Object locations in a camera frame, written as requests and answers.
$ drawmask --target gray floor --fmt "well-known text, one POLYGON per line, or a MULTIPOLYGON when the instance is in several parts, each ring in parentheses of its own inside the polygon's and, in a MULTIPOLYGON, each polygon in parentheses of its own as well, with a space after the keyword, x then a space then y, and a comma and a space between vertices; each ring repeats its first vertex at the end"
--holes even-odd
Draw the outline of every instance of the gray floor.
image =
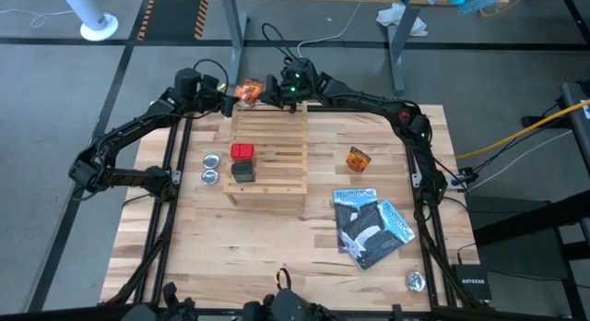
MULTIPOLYGON (((141 0, 98 0, 128 37, 141 0)), ((590 0, 575 0, 590 22, 590 0)), ((248 39, 262 39, 263 22, 271 21, 287 39, 314 39, 338 33, 354 3, 241 0, 251 23, 248 39)), ((38 12, 67 10, 62 0, 0 0, 0 10, 38 12)), ((375 24, 383 4, 363 4, 344 38, 383 41, 375 24)), ((459 18, 452 8, 426 8, 421 13, 430 35, 421 42, 581 43, 583 39, 561 0, 525 0, 499 18, 459 18)), ((29 26, 31 16, 0 15, 0 37, 79 38, 74 15, 51 17, 42 28, 29 26)), ((228 39, 219 0, 211 0, 205 39, 228 39)), ((377 49, 303 49, 325 72, 351 87, 392 95, 387 52, 377 49)), ((87 143, 123 51, 122 47, 0 45, 0 314, 22 310, 38 275, 64 203, 72 187, 66 171, 87 143)), ((172 83, 174 73, 200 58, 228 63, 227 48, 135 48, 110 126, 142 113, 172 83)), ((542 113, 560 95, 565 81, 590 77, 588 53, 494 53, 464 51, 404 52, 407 93, 418 103, 443 104, 457 154, 488 145, 520 129, 518 118, 542 113)), ((282 66, 280 53, 249 48, 242 75, 264 77, 282 66)), ((216 74, 213 67, 204 72, 216 74)), ((496 160, 483 178, 527 149, 561 131, 531 137, 496 160)), ((119 165, 133 163, 136 145, 120 155, 119 165)), ((461 161, 478 164, 485 157, 461 161)), ((590 186, 572 137, 531 153, 474 194, 558 200, 590 186)), ((82 205, 63 262, 45 308, 93 305, 97 302, 121 215, 124 190, 97 195, 82 205)), ((577 239, 564 229, 566 239, 577 239)), ((588 265, 574 263, 577 279, 590 285, 588 265)), ((494 305, 500 310, 541 315, 567 315, 559 283, 490 275, 494 305)), ((581 290, 590 302, 590 290, 581 290)))

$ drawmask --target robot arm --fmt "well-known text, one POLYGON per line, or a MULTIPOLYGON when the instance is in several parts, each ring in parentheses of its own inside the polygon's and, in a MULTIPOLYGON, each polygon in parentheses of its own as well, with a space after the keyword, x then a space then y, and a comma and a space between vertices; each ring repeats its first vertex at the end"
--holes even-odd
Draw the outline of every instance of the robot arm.
POLYGON ((325 73, 318 76, 312 62, 297 58, 281 71, 283 81, 278 84, 273 76, 266 77, 266 91, 261 101, 284 108, 295 109, 297 103, 317 100, 323 106, 352 108, 366 113, 379 114, 392 126, 394 133, 406 147, 412 149, 422 180, 419 198, 431 206, 441 203, 446 191, 446 179, 436 169, 431 151, 432 129, 429 119, 416 103, 378 98, 350 89, 325 73))
POLYGON ((93 140, 82 150, 70 167, 70 178, 90 193, 115 186, 139 186, 164 202, 173 200, 178 185, 168 168, 116 169, 116 157, 129 144, 157 128, 178 123, 185 114, 221 111, 231 117, 237 99, 217 91, 217 86, 216 78, 201 75, 191 68, 178 71, 174 88, 166 89, 146 113, 93 140))

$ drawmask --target yellow and black tape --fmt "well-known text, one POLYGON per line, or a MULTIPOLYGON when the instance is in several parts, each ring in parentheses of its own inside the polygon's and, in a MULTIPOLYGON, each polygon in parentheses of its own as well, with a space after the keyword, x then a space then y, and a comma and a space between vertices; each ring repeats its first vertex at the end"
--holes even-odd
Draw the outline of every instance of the yellow and black tape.
POLYGON ((148 0, 146 12, 144 13, 144 19, 141 20, 141 27, 139 28, 139 33, 137 34, 137 39, 139 41, 143 41, 146 38, 146 30, 148 29, 149 18, 154 8, 154 1, 155 0, 148 0))
POLYGON ((199 5, 199 13, 196 17, 195 23, 195 39, 201 40, 203 38, 203 31, 205 30, 205 21, 207 21, 207 9, 209 8, 209 0, 201 0, 199 5))

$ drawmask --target wooden slatted box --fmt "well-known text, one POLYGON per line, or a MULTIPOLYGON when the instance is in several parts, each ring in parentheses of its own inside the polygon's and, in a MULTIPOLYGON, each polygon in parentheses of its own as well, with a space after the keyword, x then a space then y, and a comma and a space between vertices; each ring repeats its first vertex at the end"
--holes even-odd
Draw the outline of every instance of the wooden slatted box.
POLYGON ((227 161, 223 192, 238 208, 304 209, 307 196, 307 105, 295 113, 256 104, 236 108, 231 118, 230 147, 254 144, 253 183, 236 183, 227 161))

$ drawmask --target red cube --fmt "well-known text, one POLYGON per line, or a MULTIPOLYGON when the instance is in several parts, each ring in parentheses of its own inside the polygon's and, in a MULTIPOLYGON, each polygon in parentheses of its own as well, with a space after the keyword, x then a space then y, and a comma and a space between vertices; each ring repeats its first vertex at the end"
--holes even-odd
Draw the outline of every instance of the red cube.
POLYGON ((254 161, 254 144, 233 144, 230 155, 234 161, 254 161))

